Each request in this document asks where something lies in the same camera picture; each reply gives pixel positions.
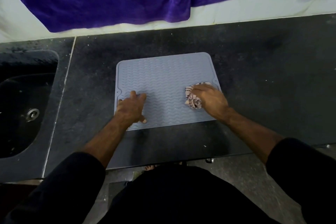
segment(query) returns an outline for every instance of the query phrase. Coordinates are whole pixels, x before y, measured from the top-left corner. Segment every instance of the white wall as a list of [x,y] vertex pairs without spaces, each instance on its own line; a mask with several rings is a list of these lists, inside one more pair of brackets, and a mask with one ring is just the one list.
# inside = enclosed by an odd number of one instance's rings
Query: white wall
[[0,43],[336,13],[336,0],[228,0],[191,9],[187,21],[118,24],[50,33],[20,0],[0,0]]

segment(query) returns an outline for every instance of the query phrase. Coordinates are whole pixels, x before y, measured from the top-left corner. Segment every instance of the concrete floor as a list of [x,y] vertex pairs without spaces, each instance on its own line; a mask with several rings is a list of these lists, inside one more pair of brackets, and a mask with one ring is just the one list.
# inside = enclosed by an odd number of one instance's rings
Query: concrete floor
[[[319,150],[336,158],[336,145]],[[283,192],[254,154],[215,158],[212,164],[204,160],[189,161],[187,164],[204,168],[231,183],[276,221],[283,224],[305,223],[300,205]],[[131,181],[133,176],[141,171],[142,167],[108,171],[96,202],[84,223],[97,223],[107,212],[113,197],[124,188],[125,182]]]

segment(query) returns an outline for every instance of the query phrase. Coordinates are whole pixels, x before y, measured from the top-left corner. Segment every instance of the patterned cleaning cloth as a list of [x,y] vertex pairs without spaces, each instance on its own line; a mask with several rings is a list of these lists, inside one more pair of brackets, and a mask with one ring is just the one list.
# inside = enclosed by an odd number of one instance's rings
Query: patterned cleaning cloth
[[192,109],[201,109],[202,108],[202,101],[195,94],[192,94],[191,90],[194,88],[195,85],[200,85],[200,84],[204,84],[204,83],[208,84],[208,85],[212,85],[209,82],[200,82],[200,83],[194,84],[192,86],[187,86],[185,88],[185,96],[187,98],[187,101],[185,102],[185,104],[190,106]]

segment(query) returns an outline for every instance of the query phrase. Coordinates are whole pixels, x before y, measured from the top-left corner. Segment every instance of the hand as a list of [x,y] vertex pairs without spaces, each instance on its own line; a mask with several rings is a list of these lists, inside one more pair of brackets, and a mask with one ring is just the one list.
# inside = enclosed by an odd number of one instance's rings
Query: hand
[[225,113],[229,110],[229,104],[223,93],[208,84],[195,85],[191,90],[202,101],[204,110],[217,120],[225,121]]
[[114,116],[123,120],[128,125],[128,127],[138,121],[146,123],[147,121],[145,117],[141,114],[145,100],[145,93],[137,96],[137,93],[134,90],[131,91],[130,98],[118,100],[117,111],[115,112]]

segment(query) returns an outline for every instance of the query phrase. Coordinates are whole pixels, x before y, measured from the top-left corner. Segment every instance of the drying mat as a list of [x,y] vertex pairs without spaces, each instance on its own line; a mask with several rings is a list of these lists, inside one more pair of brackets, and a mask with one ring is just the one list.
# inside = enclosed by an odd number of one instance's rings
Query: drying mat
[[147,123],[134,123],[128,130],[156,128],[214,120],[204,109],[191,109],[186,86],[210,82],[221,90],[212,60],[205,52],[123,60],[117,64],[115,103],[132,90],[146,93],[143,115]]

